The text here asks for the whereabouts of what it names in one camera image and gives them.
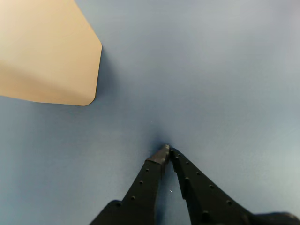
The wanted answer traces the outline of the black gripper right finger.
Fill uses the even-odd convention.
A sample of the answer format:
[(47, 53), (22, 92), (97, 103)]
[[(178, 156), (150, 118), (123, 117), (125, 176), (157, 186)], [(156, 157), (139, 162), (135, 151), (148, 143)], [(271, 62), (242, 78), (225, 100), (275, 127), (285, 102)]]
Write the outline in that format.
[(236, 203), (183, 153), (170, 150), (174, 171), (193, 225), (250, 225), (252, 213)]

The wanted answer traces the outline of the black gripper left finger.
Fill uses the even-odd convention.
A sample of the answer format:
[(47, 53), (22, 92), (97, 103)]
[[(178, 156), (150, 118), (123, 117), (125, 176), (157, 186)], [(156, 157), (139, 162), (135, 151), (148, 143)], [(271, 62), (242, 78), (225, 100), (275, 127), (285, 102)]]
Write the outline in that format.
[(170, 156), (163, 145), (147, 158), (122, 200), (109, 202), (91, 222), (92, 225), (153, 225), (160, 181)]

